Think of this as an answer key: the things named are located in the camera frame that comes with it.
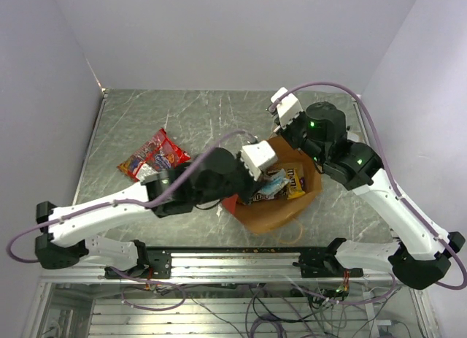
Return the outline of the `red brown paper bag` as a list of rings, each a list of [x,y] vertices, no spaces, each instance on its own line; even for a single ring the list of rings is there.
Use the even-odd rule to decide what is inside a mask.
[[[248,231],[265,234],[280,228],[298,218],[322,191],[321,175],[314,167],[314,161],[305,153],[293,150],[282,137],[272,137],[269,144],[278,157],[278,167],[287,164],[300,164],[304,173],[303,196],[297,199],[285,198],[271,201],[255,201],[243,205],[238,196],[232,196],[221,202],[222,207],[237,219]]]

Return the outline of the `large red snack bag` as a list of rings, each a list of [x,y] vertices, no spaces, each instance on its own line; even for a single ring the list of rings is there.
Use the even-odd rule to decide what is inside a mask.
[[[117,169],[134,182],[157,174],[164,169],[179,166],[191,159],[190,155],[176,145],[160,128],[135,153],[117,166]]]

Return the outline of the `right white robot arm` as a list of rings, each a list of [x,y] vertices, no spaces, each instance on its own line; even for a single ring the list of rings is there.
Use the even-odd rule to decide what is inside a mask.
[[[439,284],[464,237],[440,228],[411,205],[391,184],[378,154],[348,138],[346,115],[333,104],[303,108],[297,100],[281,101],[276,111],[276,132],[289,146],[309,156],[319,173],[362,198],[395,232],[395,239],[385,244],[336,238],[321,260],[323,271],[332,277],[353,268],[387,272],[417,290]]]

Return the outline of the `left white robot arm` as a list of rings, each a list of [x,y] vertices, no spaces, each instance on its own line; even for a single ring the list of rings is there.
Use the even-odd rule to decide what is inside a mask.
[[[117,193],[70,207],[45,201],[36,207],[42,233],[35,256],[44,269],[65,269],[81,262],[143,276],[150,260],[145,243],[101,237],[110,228],[192,212],[200,205],[237,195],[246,200],[258,191],[266,170],[277,162],[265,142],[245,145],[237,154],[214,147],[194,161],[164,169]]]

